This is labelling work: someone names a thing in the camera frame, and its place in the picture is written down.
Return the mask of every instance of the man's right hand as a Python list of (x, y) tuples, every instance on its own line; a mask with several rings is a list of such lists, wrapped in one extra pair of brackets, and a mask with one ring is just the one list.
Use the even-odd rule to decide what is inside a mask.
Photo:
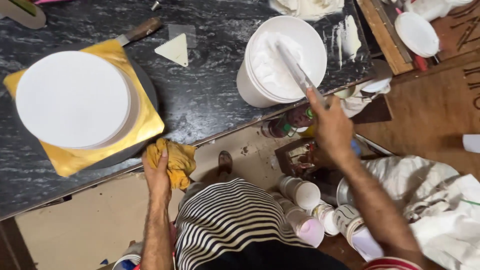
[(325, 109), (312, 89), (307, 89), (307, 98), (311, 109), (315, 112), (315, 137), (318, 145), (328, 153), (337, 164), (345, 158), (354, 157), (350, 142), (353, 137), (353, 122), (347, 118), (340, 107), (340, 99), (332, 95), (327, 100), (330, 105)]

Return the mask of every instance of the hand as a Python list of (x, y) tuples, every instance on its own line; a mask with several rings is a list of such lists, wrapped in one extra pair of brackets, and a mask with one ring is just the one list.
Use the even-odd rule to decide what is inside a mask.
[(318, 145), (328, 153), (335, 162), (342, 162), (345, 158), (355, 156), (350, 142), (353, 137), (353, 122), (347, 118), (340, 107), (340, 98), (335, 95), (329, 97), (327, 103), (330, 109), (326, 110), (315, 93), (310, 88), (307, 98), (311, 109), (315, 112), (315, 137)]
[(147, 179), (150, 200), (160, 200), (167, 206), (172, 198), (172, 189), (170, 188), (170, 178), (167, 174), (168, 152), (163, 149), (162, 156), (158, 160), (157, 168), (152, 168), (148, 163), (147, 152), (142, 155), (144, 164), (145, 178)]

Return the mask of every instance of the floor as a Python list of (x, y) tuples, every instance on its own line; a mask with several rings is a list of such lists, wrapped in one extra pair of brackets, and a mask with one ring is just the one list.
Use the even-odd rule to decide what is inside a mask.
[[(217, 166), (222, 150), (231, 153), (238, 176), (269, 189), (282, 174), (275, 149), (298, 139), (270, 139), (258, 127), (248, 127), (195, 153), (194, 180)], [(183, 193), (174, 190), (169, 215), (174, 219)], [(132, 240), (143, 238), (148, 189), (141, 175), (126, 175), (73, 195), (66, 203), (16, 217), (38, 270), (95, 270), (107, 259), (116, 261)]]

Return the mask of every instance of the black and white striped shirt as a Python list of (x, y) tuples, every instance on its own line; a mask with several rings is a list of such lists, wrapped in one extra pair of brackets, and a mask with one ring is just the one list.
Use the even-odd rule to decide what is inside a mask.
[(243, 179), (208, 186), (177, 217), (180, 270), (347, 269), (300, 240), (277, 202)]

